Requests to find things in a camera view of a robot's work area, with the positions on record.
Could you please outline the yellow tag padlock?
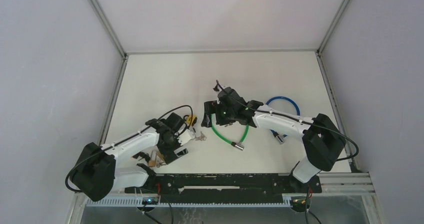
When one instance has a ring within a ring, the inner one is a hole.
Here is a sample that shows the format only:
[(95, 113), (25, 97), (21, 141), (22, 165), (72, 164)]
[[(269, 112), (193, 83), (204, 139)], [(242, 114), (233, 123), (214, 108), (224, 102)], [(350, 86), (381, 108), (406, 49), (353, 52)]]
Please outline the yellow tag padlock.
[(196, 115), (184, 115), (183, 119), (188, 126), (193, 127), (196, 124), (198, 118)]

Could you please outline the green cable lock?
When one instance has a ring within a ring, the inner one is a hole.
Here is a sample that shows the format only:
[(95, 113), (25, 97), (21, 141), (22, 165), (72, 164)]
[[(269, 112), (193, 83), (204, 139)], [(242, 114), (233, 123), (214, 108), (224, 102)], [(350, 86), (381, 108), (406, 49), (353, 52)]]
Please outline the green cable lock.
[(236, 142), (234, 140), (229, 139), (228, 137), (226, 137), (225, 135), (223, 135), (217, 128), (216, 128), (216, 124), (211, 123), (211, 127), (210, 127), (213, 131), (213, 133), (219, 138), (221, 139), (223, 142), (229, 144), (230, 146), (243, 151), (245, 149), (244, 146), (244, 141), (248, 136), (249, 133), (249, 127), (245, 126), (245, 129), (243, 131), (242, 136), (240, 137), (240, 139)]

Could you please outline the blue cable lock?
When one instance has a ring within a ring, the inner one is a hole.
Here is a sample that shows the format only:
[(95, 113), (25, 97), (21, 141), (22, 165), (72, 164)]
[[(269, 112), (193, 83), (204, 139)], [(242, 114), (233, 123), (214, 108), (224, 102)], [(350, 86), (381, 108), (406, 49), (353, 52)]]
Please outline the blue cable lock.
[[(290, 98), (285, 96), (275, 96), (266, 102), (266, 105), (276, 108), (277, 110), (292, 114), (300, 115), (299, 106)], [(286, 134), (281, 134), (277, 131), (270, 130), (273, 137), (278, 141), (279, 144), (283, 144), (285, 141)]]

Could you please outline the brass padlock silver keys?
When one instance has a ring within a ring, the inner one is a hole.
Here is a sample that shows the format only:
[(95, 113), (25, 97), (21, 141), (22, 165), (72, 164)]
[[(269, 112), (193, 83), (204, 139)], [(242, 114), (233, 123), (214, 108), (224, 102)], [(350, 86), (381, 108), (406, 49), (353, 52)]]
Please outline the brass padlock silver keys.
[(199, 136), (195, 137), (196, 141), (205, 141), (206, 139), (207, 139), (207, 137), (205, 136), (205, 134), (202, 131), (199, 132)]

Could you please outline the large brass padlock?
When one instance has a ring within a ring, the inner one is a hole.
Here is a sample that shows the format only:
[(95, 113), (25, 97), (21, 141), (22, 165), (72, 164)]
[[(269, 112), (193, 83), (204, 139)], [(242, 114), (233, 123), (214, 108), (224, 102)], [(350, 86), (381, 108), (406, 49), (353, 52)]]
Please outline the large brass padlock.
[(164, 160), (163, 155), (160, 153), (159, 150), (157, 150), (156, 153), (155, 153), (155, 161), (156, 161), (156, 166), (157, 167), (161, 167), (161, 166), (167, 165), (166, 162), (165, 162), (165, 160)]

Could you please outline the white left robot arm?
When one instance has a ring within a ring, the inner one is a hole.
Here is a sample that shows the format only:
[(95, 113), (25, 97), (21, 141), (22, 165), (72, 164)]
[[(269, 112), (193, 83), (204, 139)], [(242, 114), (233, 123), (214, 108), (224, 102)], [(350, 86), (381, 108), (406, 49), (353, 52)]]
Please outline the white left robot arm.
[(145, 127), (117, 142), (85, 145), (65, 185), (74, 184), (95, 202), (130, 187), (149, 193), (156, 187), (156, 172), (147, 164), (127, 166), (126, 161), (145, 149), (157, 148), (161, 159), (170, 164), (188, 153), (183, 146), (194, 138), (191, 125), (174, 112), (167, 118), (148, 120)]

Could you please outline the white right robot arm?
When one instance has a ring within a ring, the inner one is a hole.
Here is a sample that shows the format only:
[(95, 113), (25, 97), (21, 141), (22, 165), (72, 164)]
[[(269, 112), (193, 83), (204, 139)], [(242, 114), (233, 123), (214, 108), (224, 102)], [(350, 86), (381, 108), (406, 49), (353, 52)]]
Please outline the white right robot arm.
[(212, 127), (213, 120), (220, 126), (238, 122), (285, 134), (303, 144), (305, 157), (295, 165), (289, 178), (289, 187), (295, 192), (307, 188), (319, 172), (331, 171), (347, 144), (347, 137), (325, 114), (315, 117), (292, 115), (275, 111), (260, 101), (245, 101), (231, 87), (217, 85), (215, 91), (217, 99), (203, 104), (202, 127)]

